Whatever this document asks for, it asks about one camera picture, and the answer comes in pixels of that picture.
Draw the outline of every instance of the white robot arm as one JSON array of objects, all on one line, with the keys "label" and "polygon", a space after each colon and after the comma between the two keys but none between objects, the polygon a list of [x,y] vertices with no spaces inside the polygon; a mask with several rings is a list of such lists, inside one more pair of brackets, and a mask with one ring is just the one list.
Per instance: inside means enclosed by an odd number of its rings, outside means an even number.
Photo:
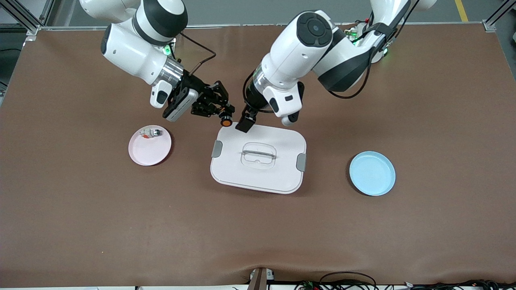
[{"label": "white robot arm", "polygon": [[[416,0],[371,0],[372,18],[360,42],[351,41],[323,11],[297,15],[254,71],[244,90],[246,107],[236,128],[247,132],[256,122],[257,113],[265,112],[267,106],[284,125],[296,122],[304,91],[299,79],[311,70],[330,92],[351,88],[373,56],[394,36],[412,1]],[[422,3],[417,7],[429,8],[435,1],[419,0]]]},{"label": "white robot arm", "polygon": [[[231,125],[234,107],[222,83],[205,84],[163,52],[188,24],[182,0],[80,0],[80,4],[90,16],[112,22],[101,42],[102,54],[152,86],[150,104],[162,108],[168,103],[164,118],[174,122],[192,107],[192,114],[219,115],[223,126]],[[201,95],[202,101],[196,102]]]}]

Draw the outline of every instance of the round plate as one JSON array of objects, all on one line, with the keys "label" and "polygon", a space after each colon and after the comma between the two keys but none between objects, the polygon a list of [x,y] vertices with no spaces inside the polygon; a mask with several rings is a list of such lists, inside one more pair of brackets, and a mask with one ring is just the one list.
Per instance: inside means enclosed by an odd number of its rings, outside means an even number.
[{"label": "round plate", "polygon": [[[140,136],[140,131],[143,129],[158,129],[162,132],[162,135],[145,139]],[[139,165],[156,165],[167,157],[171,147],[172,138],[165,128],[157,125],[145,126],[136,131],[131,137],[129,141],[129,156]]]},{"label": "round plate", "polygon": [[374,151],[355,156],[349,166],[349,175],[355,187],[370,196],[386,194],[396,181],[392,163],[387,157]]}]

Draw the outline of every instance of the light blue plate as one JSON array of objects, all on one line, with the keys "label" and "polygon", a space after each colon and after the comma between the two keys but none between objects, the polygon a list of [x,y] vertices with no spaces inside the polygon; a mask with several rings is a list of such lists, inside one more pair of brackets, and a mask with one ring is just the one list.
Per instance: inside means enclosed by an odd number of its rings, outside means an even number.
[{"label": "light blue plate", "polygon": [[369,196],[386,194],[396,181],[392,163],[387,157],[374,151],[355,156],[349,166],[349,175],[355,187]]}]

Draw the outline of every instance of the gray latch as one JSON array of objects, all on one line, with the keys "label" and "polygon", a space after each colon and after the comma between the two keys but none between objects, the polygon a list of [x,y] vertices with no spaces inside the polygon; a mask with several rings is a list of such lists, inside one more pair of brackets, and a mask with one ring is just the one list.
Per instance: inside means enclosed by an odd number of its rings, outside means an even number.
[{"label": "gray latch", "polygon": [[307,168],[307,155],[304,153],[300,153],[297,155],[297,162],[296,162],[296,168],[297,170],[304,172],[304,170]]},{"label": "gray latch", "polygon": [[222,142],[219,140],[215,141],[213,145],[212,158],[217,158],[222,153]]}]

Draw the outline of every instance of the gray floor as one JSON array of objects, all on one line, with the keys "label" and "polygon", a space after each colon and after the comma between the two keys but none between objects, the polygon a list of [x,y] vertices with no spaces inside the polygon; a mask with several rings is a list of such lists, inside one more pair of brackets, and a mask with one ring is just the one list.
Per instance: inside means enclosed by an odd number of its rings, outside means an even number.
[{"label": "gray floor", "polygon": [[[190,25],[279,24],[287,23],[299,11],[322,9],[334,22],[348,23],[369,16],[369,0],[183,0],[188,9]],[[462,0],[469,21],[481,21],[494,12],[502,0]],[[61,0],[49,20],[50,26],[106,26],[108,23],[91,18],[78,0]],[[415,12],[409,22],[461,22],[454,0],[438,0],[428,11]],[[516,78],[516,11],[512,10],[496,24],[497,36]],[[22,46],[22,34],[0,34],[1,48]],[[0,80],[7,83],[18,58],[18,52],[0,54]]]}]

